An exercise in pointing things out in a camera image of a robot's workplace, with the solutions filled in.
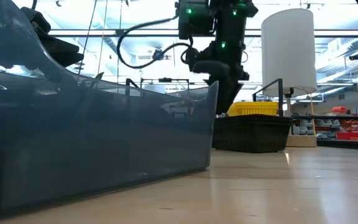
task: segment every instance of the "ceiling duct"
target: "ceiling duct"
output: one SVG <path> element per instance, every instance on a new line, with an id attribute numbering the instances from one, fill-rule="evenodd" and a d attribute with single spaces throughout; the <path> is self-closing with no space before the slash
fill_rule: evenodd
<path id="1" fill-rule="evenodd" d="M 318 56 L 316 63 L 317 72 L 324 72 L 336 65 L 330 61 L 338 57 L 348 57 L 358 52 L 358 38 L 337 38 L 328 43 L 328 49 Z"/>
<path id="2" fill-rule="evenodd" d="M 338 72 L 337 74 L 334 75 L 330 75 L 328 77 L 322 78 L 320 80 L 318 80 L 318 83 L 325 83 L 325 82 L 330 82 L 333 80 L 337 80 L 339 77 L 343 77 L 344 75 L 350 75 L 351 73 L 357 72 L 358 71 L 358 65 L 349 68 L 343 72 Z"/>
<path id="3" fill-rule="evenodd" d="M 317 92 L 318 93 L 326 93 L 326 92 L 329 92 L 330 90 L 338 89 L 338 88 L 342 88 L 342 87 L 339 87 L 339 86 L 319 86 L 318 89 L 317 89 Z"/>

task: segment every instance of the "shelf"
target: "shelf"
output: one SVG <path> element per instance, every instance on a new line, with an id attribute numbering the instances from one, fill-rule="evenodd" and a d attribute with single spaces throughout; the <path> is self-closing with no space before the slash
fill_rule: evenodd
<path id="1" fill-rule="evenodd" d="M 292 119 L 351 119 L 358 120 L 358 116 L 292 116 Z"/>
<path id="2" fill-rule="evenodd" d="M 345 149 L 358 149 L 358 141 L 335 140 L 335 139 L 317 139 L 318 146 L 340 147 Z"/>

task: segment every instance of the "yellow bin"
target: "yellow bin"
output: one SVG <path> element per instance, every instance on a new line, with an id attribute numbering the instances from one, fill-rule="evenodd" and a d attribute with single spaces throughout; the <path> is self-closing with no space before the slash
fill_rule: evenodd
<path id="1" fill-rule="evenodd" d="M 237 102 L 233 103 L 227 114 L 240 116 L 248 114 L 277 115 L 278 102 Z"/>

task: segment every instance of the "plastic bin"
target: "plastic bin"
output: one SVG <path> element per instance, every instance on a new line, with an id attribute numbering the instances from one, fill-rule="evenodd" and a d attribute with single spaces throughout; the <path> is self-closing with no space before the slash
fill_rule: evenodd
<path id="1" fill-rule="evenodd" d="M 306 131 L 306 134 L 307 134 L 307 135 L 314 135 L 314 131 L 313 131 L 313 130 L 307 130 L 307 131 Z"/>
<path id="2" fill-rule="evenodd" d="M 351 140 L 351 138 L 358 138 L 358 133 L 336 133 L 338 140 Z"/>
<path id="3" fill-rule="evenodd" d="M 77 75 L 11 0 L 0 24 L 0 215 L 209 166 L 217 83 L 189 100 Z"/>
<path id="4" fill-rule="evenodd" d="M 291 118 L 261 114 L 216 118 L 213 147 L 239 152 L 277 152 L 285 149 Z"/>
<path id="5" fill-rule="evenodd" d="M 336 119 L 336 120 L 333 120 L 333 124 L 331 125 L 332 128 L 339 128 L 341 127 L 341 122 Z"/>
<path id="6" fill-rule="evenodd" d="M 229 116 L 240 116 L 248 114 L 277 115 L 277 102 L 237 102 L 233 103 L 229 111 Z"/>
<path id="7" fill-rule="evenodd" d="M 329 119 L 317 119 L 316 120 L 316 127 L 330 128 L 331 125 L 333 125 L 333 123 Z"/>
<path id="8" fill-rule="evenodd" d="M 333 107 L 333 113 L 346 113 L 346 107 L 344 106 L 337 106 L 337 107 Z"/>
<path id="9" fill-rule="evenodd" d="M 304 134 L 307 134 L 308 132 L 308 128 L 307 127 L 298 127 L 299 128 L 299 134 L 300 135 L 304 135 Z"/>
<path id="10" fill-rule="evenodd" d="M 313 127 L 313 120 L 308 120 L 308 119 L 301 119 L 301 123 L 300 123 L 301 127 Z"/>
<path id="11" fill-rule="evenodd" d="M 296 126 L 295 124 L 292 125 L 292 134 L 300 134 L 299 126 Z"/>

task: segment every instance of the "white cylinder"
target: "white cylinder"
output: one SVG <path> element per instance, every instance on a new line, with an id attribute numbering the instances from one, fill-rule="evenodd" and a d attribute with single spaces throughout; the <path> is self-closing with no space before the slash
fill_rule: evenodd
<path id="1" fill-rule="evenodd" d="M 315 92 L 316 53 L 313 13 L 289 9 L 271 15 L 262 23 L 262 83 L 282 78 L 284 93 L 294 88 L 293 96 Z M 264 91 L 277 96 L 278 86 Z"/>

